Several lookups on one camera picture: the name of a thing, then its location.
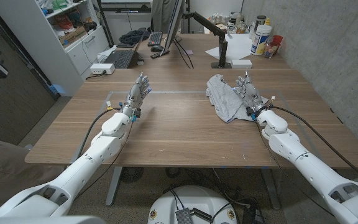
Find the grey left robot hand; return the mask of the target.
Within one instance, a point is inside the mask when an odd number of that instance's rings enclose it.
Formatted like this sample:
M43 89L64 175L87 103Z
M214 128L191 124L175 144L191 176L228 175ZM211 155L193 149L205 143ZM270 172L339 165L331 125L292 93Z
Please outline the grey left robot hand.
M132 115L138 116L140 114L140 107L142 106L143 100L152 90L149 86L148 76L141 72L126 96L122 108L123 114L128 117L131 117Z

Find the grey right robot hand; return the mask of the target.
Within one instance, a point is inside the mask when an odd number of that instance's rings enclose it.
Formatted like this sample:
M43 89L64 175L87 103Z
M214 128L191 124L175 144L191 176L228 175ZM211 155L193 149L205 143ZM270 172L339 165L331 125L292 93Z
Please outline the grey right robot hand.
M245 70L244 76L238 76L236 83L237 86L234 87L234 92L240 97L243 104L245 104L247 116L256 120L267 107L258 89L251 83L248 70Z

